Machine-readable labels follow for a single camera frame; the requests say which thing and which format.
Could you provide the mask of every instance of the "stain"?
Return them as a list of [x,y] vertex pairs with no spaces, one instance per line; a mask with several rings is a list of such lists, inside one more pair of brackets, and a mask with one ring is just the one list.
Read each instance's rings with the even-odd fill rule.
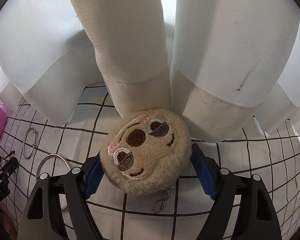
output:
[[197,90],[197,92],[198,92],[198,94],[199,94],[199,96],[200,96],[200,98],[201,98],[202,103],[204,103],[205,106],[206,106],[210,111],[212,111],[212,109],[208,106],[208,103],[206,103],[206,102],[204,101],[204,99],[202,98],[202,95],[201,95],[199,89],[196,87],[195,84],[193,84],[193,85],[194,85],[195,89]]
[[248,76],[251,74],[251,72],[258,66],[259,61],[254,65],[254,67],[249,71],[248,75],[243,79],[242,83],[240,84],[239,88],[237,88],[237,91],[241,91],[241,88],[243,87],[244,83],[246,82]]
[[213,126],[212,126],[212,128],[218,129],[218,130],[223,130],[224,129],[224,128],[217,128],[217,127],[213,127]]

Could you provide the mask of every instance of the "beige fur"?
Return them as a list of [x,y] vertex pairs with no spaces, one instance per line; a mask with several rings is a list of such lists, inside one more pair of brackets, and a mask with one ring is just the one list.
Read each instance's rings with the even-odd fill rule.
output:
[[[168,124],[169,130],[164,136],[158,137],[159,128],[151,124],[156,122],[158,126],[160,122],[153,119]],[[144,132],[145,139],[139,141],[140,144],[144,141],[142,145],[130,145],[128,137],[133,131],[139,134]],[[116,165],[114,162],[116,150],[120,152],[122,148],[129,150],[128,155],[133,159],[133,165],[126,165],[129,168],[124,171],[119,170],[118,167],[122,167],[120,163],[117,162]],[[121,190],[137,195],[170,187],[187,166],[190,155],[191,140],[184,122],[175,113],[163,109],[151,109],[130,115],[109,133],[100,151],[102,166],[109,181]]]

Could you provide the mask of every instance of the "grid pattern sheet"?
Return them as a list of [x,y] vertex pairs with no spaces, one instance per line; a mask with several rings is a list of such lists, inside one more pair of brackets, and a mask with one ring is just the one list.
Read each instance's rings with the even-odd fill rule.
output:
[[[69,123],[55,126],[37,112],[25,99],[12,113],[2,105],[8,122],[0,141],[0,155],[4,158],[15,150],[19,168],[10,176],[10,195],[3,204],[15,227],[21,222],[26,202],[35,184],[35,173],[42,158],[49,153],[64,156],[70,167],[81,166],[95,156],[108,132],[120,120],[104,83],[86,87]],[[38,132],[37,147],[30,159],[21,153],[26,131],[34,127]],[[31,152],[34,135],[29,133],[26,152]],[[235,174],[250,177],[259,174],[273,200],[283,240],[288,240],[300,225],[300,136],[287,120],[276,133],[268,135],[260,130],[252,118],[231,140],[220,143],[197,142],[206,156],[216,160]],[[67,173],[62,161],[51,158],[41,172],[50,175]],[[205,195],[191,164],[183,171],[170,190],[170,200],[162,213],[153,214],[153,203],[161,193],[127,195],[110,184],[104,177],[96,194],[87,201],[93,218],[108,240],[195,240],[213,201]],[[60,197],[61,205],[66,202]],[[233,212],[224,239],[230,239],[239,210],[240,197],[236,196]],[[70,239],[76,239],[69,212],[63,212]]]

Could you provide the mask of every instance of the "plush keychain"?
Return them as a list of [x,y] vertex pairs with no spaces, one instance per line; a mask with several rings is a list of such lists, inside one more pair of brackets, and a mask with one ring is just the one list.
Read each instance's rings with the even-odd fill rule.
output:
[[137,195],[167,190],[190,156],[191,140],[184,122],[163,109],[132,114],[109,133],[100,151],[109,181]]

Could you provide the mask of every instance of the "sheer curtain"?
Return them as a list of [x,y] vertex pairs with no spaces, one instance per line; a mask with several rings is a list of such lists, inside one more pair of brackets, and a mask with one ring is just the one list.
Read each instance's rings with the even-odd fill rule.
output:
[[231,138],[253,115],[269,133],[287,118],[300,133],[300,10],[293,0],[8,0],[0,94],[14,91],[2,98],[11,110],[22,95],[62,125],[102,80],[121,116],[172,107],[205,141]]

